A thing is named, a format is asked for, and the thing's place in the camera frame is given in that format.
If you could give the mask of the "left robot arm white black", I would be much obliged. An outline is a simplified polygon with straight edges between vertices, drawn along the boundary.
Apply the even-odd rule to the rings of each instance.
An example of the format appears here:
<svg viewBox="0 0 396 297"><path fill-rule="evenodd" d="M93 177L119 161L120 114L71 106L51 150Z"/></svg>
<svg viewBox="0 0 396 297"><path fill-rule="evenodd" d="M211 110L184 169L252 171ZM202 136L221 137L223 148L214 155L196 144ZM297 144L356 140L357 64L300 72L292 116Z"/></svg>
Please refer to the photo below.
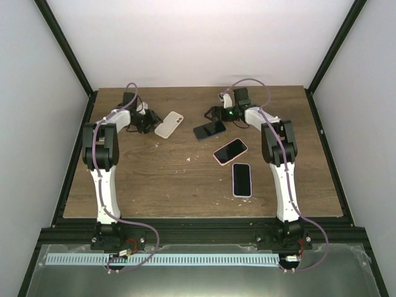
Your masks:
<svg viewBox="0 0 396 297"><path fill-rule="evenodd" d="M127 243L116 195L116 167L119 162L118 133L134 126L147 134L161 119L134 92L125 91L123 100L110 114L82 130L82 160L89 170L97 199L94 249L118 250Z"/></svg>

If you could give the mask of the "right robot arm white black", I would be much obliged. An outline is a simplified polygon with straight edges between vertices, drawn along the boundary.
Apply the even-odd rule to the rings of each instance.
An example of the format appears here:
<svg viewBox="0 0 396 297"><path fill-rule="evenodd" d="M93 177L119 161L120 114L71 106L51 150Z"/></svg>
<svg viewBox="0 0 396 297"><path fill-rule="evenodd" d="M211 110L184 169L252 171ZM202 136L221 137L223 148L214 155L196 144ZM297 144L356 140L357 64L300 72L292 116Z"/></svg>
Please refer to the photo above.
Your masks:
<svg viewBox="0 0 396 297"><path fill-rule="evenodd" d="M278 247L289 249L304 236L303 216L298 206L295 189L295 161L298 154L292 122L272 116L263 106L251 103L246 87L219 94L221 106L213 106L207 119L241 120L261 133L264 161L269 164L277 197L277 224L273 231Z"/></svg>

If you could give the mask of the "metal front plate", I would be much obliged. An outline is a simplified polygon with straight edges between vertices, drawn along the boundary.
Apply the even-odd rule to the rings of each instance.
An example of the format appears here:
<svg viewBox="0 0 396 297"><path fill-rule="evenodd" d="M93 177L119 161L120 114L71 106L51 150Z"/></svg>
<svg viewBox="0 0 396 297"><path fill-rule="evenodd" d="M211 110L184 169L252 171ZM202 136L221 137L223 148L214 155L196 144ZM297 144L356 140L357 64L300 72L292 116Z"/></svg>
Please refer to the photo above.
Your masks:
<svg viewBox="0 0 396 297"><path fill-rule="evenodd" d="M46 265L49 253L94 253L87 245L45 245L27 296L379 296L360 245L323 244L305 251L302 272L277 267L147 266L140 252L106 265ZM157 254L271 254L238 245L168 245Z"/></svg>

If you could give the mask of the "black aluminium frame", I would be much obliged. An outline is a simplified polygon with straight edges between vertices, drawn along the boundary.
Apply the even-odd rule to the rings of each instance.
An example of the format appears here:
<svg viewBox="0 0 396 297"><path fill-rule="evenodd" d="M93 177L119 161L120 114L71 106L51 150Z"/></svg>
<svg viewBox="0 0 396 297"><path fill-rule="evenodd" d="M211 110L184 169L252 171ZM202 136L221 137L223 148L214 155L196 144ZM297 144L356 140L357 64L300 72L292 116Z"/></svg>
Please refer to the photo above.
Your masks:
<svg viewBox="0 0 396 297"><path fill-rule="evenodd" d="M53 11L47 1L36 1L36 6L51 30L53 36L61 47L65 57L69 61L80 84L88 95L88 103L82 118L82 123L89 121L98 93L90 86L61 26L56 20ZM330 151L329 143L321 118L314 102L314 92L317 90L322 79L326 75L330 65L343 45L350 30L353 28L361 11L364 9L365 1L354 1L348 11L341 27L339 28L332 44L326 52L312 82L304 91L304 96L309 103L310 112L316 125L317 134L321 141L322 149L327 160L333 184L339 199L343 215L341 217L316 217L314 221L320 224L327 232L331 243L361 243L366 256L371 261L369 271L372 272L375 287L380 296L388 296L388 291L382 278L374 252L369 242L366 230L355 225L352 212L341 184L336 169L334 158ZM33 288L33 278L36 277L38 267L39 250L44 244L68 244L87 243L88 236L93 231L92 219L64 218L67 195L70 192L72 179L77 168L77 154L82 148L82 133L78 133L77 140L72 152L71 160L67 168L66 177L62 185L58 203L54 211L51 226L40 231L37 245L34 249L27 272L20 287L19 296L27 296ZM245 218L153 218L147 219L146 223L156 226L160 230L160 242L170 244L238 244L246 241L256 233L266 233L275 224L274 218L254 218L253 225L248 226Z"/></svg>

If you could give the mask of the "beige phone case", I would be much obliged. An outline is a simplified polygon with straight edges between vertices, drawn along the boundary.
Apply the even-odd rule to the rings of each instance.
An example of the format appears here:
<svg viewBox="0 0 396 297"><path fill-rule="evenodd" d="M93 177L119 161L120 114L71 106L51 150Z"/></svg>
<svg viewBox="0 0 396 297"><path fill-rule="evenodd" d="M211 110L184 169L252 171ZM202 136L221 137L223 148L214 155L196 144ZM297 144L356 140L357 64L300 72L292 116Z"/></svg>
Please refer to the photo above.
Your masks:
<svg viewBox="0 0 396 297"><path fill-rule="evenodd" d="M172 135L172 133L174 133L183 120L183 115L175 111L171 111L164 118L163 122L155 128L154 133L163 139L167 139Z"/></svg>

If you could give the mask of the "black phone blue edge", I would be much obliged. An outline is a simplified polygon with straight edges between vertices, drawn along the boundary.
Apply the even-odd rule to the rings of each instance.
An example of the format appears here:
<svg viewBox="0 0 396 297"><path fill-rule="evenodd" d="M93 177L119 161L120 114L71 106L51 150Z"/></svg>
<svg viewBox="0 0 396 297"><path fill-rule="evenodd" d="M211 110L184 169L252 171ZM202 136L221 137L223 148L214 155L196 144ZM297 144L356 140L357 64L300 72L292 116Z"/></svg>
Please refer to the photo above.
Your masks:
<svg viewBox="0 0 396 297"><path fill-rule="evenodd" d="M221 121L212 121L193 129L193 133L197 140L204 140L225 131L226 127Z"/></svg>

